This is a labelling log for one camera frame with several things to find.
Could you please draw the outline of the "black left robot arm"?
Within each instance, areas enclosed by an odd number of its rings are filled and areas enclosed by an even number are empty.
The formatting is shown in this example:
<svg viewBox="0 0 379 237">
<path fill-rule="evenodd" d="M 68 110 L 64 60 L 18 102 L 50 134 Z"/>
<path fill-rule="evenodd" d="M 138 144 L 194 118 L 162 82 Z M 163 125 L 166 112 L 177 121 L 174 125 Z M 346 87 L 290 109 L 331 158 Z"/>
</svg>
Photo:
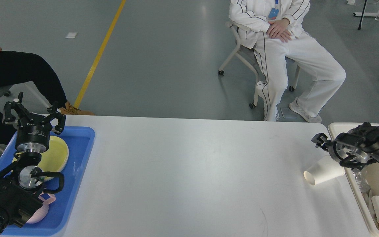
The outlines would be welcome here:
<svg viewBox="0 0 379 237">
<path fill-rule="evenodd" d="M 62 173 L 43 171 L 38 164 L 41 154 L 49 150 L 50 132 L 62 133 L 66 116 L 57 111 L 57 102 L 45 117 L 27 111 L 22 99 L 21 92 L 4 106 L 3 123 L 17 128 L 15 150 L 20 155 L 0 171 L 0 234 L 8 225 L 25 225 L 43 206 L 41 193 L 56 194 L 64 187 Z"/>
</svg>

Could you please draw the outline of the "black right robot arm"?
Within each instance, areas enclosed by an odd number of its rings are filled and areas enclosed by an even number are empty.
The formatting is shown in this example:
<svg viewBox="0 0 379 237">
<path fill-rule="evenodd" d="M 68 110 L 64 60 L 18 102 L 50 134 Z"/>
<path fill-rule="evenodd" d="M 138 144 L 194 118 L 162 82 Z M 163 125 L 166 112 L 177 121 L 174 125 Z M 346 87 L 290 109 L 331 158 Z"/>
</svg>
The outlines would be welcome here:
<svg viewBox="0 0 379 237">
<path fill-rule="evenodd" d="M 360 171 L 367 165 L 379 163 L 379 126 L 368 122 L 338 134 L 331 141 L 324 133 L 318 133 L 311 142 L 345 168 Z"/>
</svg>

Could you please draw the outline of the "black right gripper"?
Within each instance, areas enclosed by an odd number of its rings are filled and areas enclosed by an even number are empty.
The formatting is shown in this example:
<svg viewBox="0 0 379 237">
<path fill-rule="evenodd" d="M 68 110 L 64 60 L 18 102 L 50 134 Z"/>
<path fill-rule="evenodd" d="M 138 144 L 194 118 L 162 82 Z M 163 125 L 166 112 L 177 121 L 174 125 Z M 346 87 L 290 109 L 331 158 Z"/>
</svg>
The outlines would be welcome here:
<svg viewBox="0 0 379 237">
<path fill-rule="evenodd" d="M 354 163 L 354 147 L 335 140 L 328 140 L 325 133 L 318 133 L 311 142 L 315 147 L 328 152 L 333 160 L 338 163 Z"/>
</svg>

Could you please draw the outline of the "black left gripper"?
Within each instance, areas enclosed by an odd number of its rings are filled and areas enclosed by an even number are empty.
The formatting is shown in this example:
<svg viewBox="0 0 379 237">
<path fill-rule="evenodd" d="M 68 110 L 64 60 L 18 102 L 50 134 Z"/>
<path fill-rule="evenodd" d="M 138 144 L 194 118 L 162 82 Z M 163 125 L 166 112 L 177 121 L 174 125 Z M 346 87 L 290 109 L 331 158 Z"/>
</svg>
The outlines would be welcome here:
<svg viewBox="0 0 379 237">
<path fill-rule="evenodd" d="M 32 123 L 31 113 L 22 105 L 23 92 L 17 99 L 4 105 L 3 124 L 18 125 L 15 149 L 20 152 L 43 153 L 49 149 L 50 132 L 61 134 L 64 131 L 66 115 L 57 111 L 57 105 L 51 105 L 51 113 L 43 118 L 42 124 Z M 57 120 L 55 127 L 51 121 Z"/>
</svg>

